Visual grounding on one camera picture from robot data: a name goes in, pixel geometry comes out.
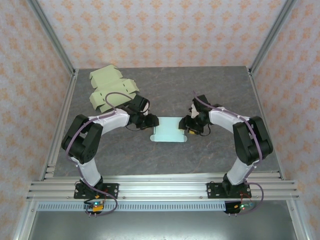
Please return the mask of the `light blue paper box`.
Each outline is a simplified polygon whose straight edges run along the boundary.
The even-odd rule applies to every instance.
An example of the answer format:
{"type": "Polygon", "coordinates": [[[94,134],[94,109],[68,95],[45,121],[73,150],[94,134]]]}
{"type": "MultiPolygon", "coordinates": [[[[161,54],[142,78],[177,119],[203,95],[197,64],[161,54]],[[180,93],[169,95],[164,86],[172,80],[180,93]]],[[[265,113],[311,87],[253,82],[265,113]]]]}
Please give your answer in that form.
{"type": "Polygon", "coordinates": [[[159,125],[153,128],[150,140],[160,143],[185,143],[188,138],[185,131],[179,129],[182,119],[182,117],[159,117],[159,125]]]}

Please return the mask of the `light green paper box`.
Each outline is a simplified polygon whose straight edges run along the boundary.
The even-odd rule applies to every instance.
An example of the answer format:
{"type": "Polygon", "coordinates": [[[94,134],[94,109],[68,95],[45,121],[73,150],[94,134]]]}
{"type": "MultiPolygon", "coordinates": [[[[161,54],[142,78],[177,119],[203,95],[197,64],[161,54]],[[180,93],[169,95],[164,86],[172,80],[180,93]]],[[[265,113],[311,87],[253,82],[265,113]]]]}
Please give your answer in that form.
{"type": "Polygon", "coordinates": [[[94,88],[89,100],[93,108],[101,113],[130,101],[140,91],[136,82],[124,78],[113,64],[92,71],[89,79],[94,88]]]}

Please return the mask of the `wide aluminium base beam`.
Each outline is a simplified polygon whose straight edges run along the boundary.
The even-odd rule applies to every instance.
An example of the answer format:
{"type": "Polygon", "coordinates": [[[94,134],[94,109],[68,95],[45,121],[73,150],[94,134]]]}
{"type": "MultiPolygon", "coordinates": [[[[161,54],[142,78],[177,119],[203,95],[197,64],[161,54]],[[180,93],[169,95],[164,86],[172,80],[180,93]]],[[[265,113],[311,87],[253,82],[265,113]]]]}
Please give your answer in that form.
{"type": "MultiPolygon", "coordinates": [[[[251,199],[290,200],[299,199],[301,192],[291,181],[250,184],[251,199]]],[[[34,182],[27,193],[28,200],[71,200],[74,198],[75,185],[64,182],[34,182]]],[[[207,184],[204,182],[137,182],[120,183],[118,199],[123,201],[187,201],[207,200],[207,184]]]]}

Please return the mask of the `grey metal sheet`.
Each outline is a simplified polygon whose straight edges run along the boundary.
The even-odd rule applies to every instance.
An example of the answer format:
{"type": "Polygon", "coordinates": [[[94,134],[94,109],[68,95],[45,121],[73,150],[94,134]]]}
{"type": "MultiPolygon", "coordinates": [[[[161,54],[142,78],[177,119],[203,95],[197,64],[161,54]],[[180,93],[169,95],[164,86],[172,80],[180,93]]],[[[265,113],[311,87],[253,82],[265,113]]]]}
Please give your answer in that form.
{"type": "Polygon", "coordinates": [[[36,214],[28,240],[297,240],[280,211],[228,217],[219,211],[36,214]]]}

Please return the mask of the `aluminium table side rail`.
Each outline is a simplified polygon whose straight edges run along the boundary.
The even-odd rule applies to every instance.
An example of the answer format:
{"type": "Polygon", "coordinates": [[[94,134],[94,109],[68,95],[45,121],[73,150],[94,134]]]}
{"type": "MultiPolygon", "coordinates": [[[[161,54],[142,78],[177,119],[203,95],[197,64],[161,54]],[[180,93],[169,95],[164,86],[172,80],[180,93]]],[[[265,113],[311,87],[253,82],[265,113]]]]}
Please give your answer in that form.
{"type": "Polygon", "coordinates": [[[48,168],[53,168],[56,166],[56,162],[58,159],[59,151],[61,149],[61,141],[64,134],[64,129],[70,109],[70,104],[72,101],[73,92],[75,89],[77,77],[78,77],[79,69],[76,68],[74,72],[70,76],[69,84],[64,95],[64,100],[62,106],[60,108],[59,116],[57,118],[57,123],[55,127],[55,132],[51,141],[51,145],[49,148],[49,152],[45,157],[43,167],[41,169],[41,174],[39,176],[39,181],[43,181],[47,174],[48,168]]]}
{"type": "MultiPolygon", "coordinates": [[[[247,74],[248,74],[248,77],[250,79],[250,82],[251,82],[251,85],[252,85],[252,88],[253,88],[253,92],[255,94],[255,98],[256,98],[256,101],[257,101],[257,104],[258,104],[258,107],[259,107],[259,111],[260,111],[261,117],[262,117],[263,122],[264,122],[265,127],[266,127],[266,131],[269,134],[270,140],[272,140],[272,136],[271,136],[271,133],[270,133],[270,130],[269,130],[269,127],[268,127],[268,123],[267,123],[267,118],[266,118],[266,115],[265,115],[265,112],[264,112],[264,109],[263,109],[262,101],[261,101],[259,93],[258,93],[258,89],[257,89],[257,85],[256,85],[255,80],[254,80],[253,73],[252,73],[252,71],[251,71],[251,69],[249,67],[246,67],[246,70],[247,70],[247,74]]],[[[273,152],[268,156],[268,159],[270,159],[271,157],[273,159],[275,159],[276,162],[277,162],[277,172],[279,173],[280,179],[281,180],[286,180],[286,175],[284,173],[283,165],[282,165],[281,161],[278,158],[277,151],[276,151],[276,145],[274,143],[273,143],[273,152]]]]}

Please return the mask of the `aluminium table edge rail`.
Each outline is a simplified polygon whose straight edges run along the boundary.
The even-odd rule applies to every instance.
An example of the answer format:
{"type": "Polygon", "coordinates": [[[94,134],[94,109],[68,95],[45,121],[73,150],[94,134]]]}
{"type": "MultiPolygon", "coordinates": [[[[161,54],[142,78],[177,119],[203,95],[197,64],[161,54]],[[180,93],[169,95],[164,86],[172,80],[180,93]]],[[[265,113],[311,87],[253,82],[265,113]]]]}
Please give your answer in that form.
{"type": "MultiPolygon", "coordinates": [[[[145,174],[145,175],[104,175],[103,179],[222,179],[225,174],[223,172],[216,172],[216,173],[178,173],[178,174],[145,174]]],[[[44,180],[45,181],[71,181],[71,180],[78,180],[79,176],[67,176],[67,177],[58,177],[54,176],[54,174],[46,173],[44,180]]],[[[281,175],[279,172],[252,172],[249,179],[253,178],[267,178],[271,180],[280,180],[281,175]]]]}

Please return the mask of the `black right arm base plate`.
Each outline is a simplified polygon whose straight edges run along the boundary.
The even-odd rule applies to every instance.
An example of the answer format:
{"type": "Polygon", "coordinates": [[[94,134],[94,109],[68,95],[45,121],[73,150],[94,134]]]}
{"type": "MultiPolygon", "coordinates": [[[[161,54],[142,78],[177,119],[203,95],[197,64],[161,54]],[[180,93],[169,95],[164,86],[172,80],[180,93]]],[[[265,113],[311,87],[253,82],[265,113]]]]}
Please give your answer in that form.
{"type": "Polygon", "coordinates": [[[249,185],[225,185],[223,182],[208,182],[206,184],[207,197],[209,199],[239,199],[241,197],[251,198],[249,185]]]}

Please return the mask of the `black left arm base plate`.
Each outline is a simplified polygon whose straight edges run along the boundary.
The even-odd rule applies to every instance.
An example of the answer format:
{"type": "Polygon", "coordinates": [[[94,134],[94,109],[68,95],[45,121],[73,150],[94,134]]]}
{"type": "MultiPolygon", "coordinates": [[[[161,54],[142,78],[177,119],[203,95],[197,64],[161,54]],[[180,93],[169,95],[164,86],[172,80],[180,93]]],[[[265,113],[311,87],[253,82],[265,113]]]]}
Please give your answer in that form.
{"type": "MultiPolygon", "coordinates": [[[[95,186],[95,188],[112,195],[116,199],[118,198],[118,191],[119,191],[118,183],[101,183],[95,186]]],[[[96,196],[99,196],[99,199],[104,199],[104,198],[110,199],[109,196],[105,196],[104,194],[91,189],[85,183],[78,182],[75,184],[75,190],[73,195],[74,199],[88,200],[88,199],[95,199],[96,196]]]]}

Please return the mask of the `aluminium frame post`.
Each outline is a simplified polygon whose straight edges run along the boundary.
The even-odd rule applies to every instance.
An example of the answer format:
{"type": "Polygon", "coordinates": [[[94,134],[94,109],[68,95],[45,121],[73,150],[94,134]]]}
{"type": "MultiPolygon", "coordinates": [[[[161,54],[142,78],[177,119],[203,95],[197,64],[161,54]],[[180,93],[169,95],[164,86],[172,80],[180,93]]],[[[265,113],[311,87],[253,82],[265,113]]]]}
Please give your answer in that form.
{"type": "Polygon", "coordinates": [[[258,70],[260,64],[266,57],[268,51],[270,50],[273,42],[278,36],[281,28],[283,27],[286,19],[290,15],[293,7],[295,6],[297,0],[285,0],[283,7],[281,8],[279,14],[277,15],[273,25],[271,26],[262,46],[260,47],[256,57],[253,60],[253,63],[248,68],[248,73],[250,76],[253,76],[254,73],[258,70]]]}
{"type": "Polygon", "coordinates": [[[38,0],[26,0],[31,9],[33,10],[35,16],[40,22],[41,27],[45,31],[47,37],[53,45],[53,48],[56,50],[58,56],[62,60],[63,65],[72,75],[76,73],[76,69],[73,67],[67,53],[65,52],[61,41],[55,33],[53,26],[51,25],[48,17],[46,16],[40,2],[38,0]]]}

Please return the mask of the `aluminium frame leg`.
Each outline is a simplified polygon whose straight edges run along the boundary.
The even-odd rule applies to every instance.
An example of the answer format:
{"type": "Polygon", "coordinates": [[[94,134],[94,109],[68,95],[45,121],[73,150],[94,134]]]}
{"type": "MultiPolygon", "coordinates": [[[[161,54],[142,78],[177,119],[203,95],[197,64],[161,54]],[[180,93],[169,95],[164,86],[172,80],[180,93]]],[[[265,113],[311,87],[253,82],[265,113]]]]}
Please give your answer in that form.
{"type": "Polygon", "coordinates": [[[299,213],[297,201],[287,200],[286,203],[297,240],[309,240],[308,234],[304,227],[303,219],[299,213]]]}
{"type": "Polygon", "coordinates": [[[36,217],[38,201],[27,201],[18,221],[13,240],[28,240],[36,217]]]}

